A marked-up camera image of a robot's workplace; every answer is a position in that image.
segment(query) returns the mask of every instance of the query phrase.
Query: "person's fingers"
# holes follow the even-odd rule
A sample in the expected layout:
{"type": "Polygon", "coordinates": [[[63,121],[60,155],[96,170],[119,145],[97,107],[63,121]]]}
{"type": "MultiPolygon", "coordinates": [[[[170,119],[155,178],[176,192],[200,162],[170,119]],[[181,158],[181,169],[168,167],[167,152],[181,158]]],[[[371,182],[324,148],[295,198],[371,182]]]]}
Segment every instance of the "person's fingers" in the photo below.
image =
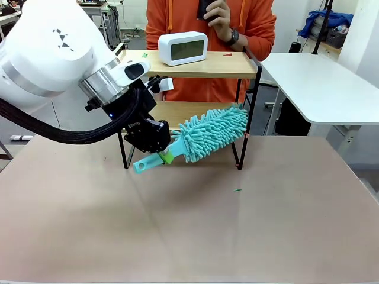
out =
{"type": "Polygon", "coordinates": [[[213,21],[210,21],[208,26],[213,27],[214,25],[226,25],[226,24],[228,24],[227,18],[218,17],[214,19],[213,21]]]}
{"type": "Polygon", "coordinates": [[[228,5],[226,4],[225,0],[216,0],[208,5],[207,12],[212,11],[213,9],[221,7],[223,9],[229,9],[228,5]]]}
{"type": "Polygon", "coordinates": [[[206,13],[204,15],[204,19],[207,19],[207,18],[210,18],[212,16],[220,16],[220,17],[227,17],[227,11],[224,10],[224,9],[221,9],[220,7],[217,7],[213,10],[211,10],[210,12],[206,13]]]}

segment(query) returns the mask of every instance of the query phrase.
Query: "white alarm clock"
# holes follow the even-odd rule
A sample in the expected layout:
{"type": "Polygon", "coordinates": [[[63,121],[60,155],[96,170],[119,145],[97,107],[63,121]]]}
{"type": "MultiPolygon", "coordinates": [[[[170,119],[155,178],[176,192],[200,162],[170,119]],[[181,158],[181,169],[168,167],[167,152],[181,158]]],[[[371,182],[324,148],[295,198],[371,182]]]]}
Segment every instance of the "white alarm clock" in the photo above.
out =
{"type": "Polygon", "coordinates": [[[208,37],[197,31],[164,34],[158,40],[159,58],[168,66],[176,66],[207,58],[208,37]]]}

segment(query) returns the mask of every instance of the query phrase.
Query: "hoodie drawstring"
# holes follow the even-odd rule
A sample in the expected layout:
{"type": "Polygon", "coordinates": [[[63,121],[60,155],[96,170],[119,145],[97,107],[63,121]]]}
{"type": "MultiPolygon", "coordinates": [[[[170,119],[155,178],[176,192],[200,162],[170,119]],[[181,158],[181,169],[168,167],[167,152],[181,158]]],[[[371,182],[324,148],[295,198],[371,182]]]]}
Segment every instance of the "hoodie drawstring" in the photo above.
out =
{"type": "Polygon", "coordinates": [[[168,6],[168,30],[172,30],[172,0],[169,0],[168,6]]]}
{"type": "Polygon", "coordinates": [[[239,15],[239,27],[243,27],[243,13],[245,11],[245,2],[246,0],[242,0],[242,6],[241,6],[241,14],[239,15]]]}

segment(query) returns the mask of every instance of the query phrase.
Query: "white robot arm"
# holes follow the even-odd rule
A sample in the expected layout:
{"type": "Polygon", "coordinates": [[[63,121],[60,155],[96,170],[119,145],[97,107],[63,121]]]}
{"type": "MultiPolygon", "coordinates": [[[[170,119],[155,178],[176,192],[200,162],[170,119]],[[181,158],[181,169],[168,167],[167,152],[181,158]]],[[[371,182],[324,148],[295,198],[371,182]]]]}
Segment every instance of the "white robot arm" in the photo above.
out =
{"type": "Polygon", "coordinates": [[[70,144],[93,143],[126,128],[125,139],[138,149],[162,151],[169,143],[168,124],[148,114],[156,105],[149,89],[160,81],[155,78],[146,87],[140,80],[149,69],[147,61],[121,63],[75,0],[28,0],[0,43],[0,115],[70,144]],[[88,96],[87,111],[102,108],[112,122],[81,133],[58,130],[24,113],[74,90],[88,96]]]}

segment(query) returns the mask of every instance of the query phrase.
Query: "gray floor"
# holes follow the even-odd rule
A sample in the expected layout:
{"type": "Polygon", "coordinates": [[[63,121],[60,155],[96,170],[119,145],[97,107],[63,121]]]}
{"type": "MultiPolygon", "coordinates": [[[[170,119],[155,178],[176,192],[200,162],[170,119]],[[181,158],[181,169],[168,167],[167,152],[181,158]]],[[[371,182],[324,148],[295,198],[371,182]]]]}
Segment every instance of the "gray floor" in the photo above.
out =
{"type": "MultiPolygon", "coordinates": [[[[146,41],[144,37],[132,38],[129,43],[129,49],[146,49],[146,41]]],[[[253,116],[253,124],[251,128],[252,135],[263,135],[269,116],[270,109],[265,109],[265,102],[273,102],[275,100],[277,90],[270,87],[261,87],[259,89],[258,98],[256,101],[256,108],[253,116]]],[[[53,125],[55,127],[61,126],[66,130],[90,130],[97,128],[108,123],[109,118],[101,110],[94,110],[86,112],[84,107],[86,106],[87,97],[82,94],[72,93],[69,95],[61,95],[54,99],[54,107],[57,117],[55,116],[52,104],[47,104],[40,110],[35,112],[33,116],[36,118],[53,125]]],[[[30,131],[23,129],[12,122],[0,117],[0,141],[4,144],[11,144],[9,138],[12,135],[33,135],[30,131]]],[[[331,135],[335,135],[332,141],[341,140],[342,137],[338,137],[338,133],[335,132],[331,135]]],[[[356,171],[359,177],[369,181],[371,186],[379,189],[379,171],[377,170],[364,170],[360,169],[356,171]]]]}

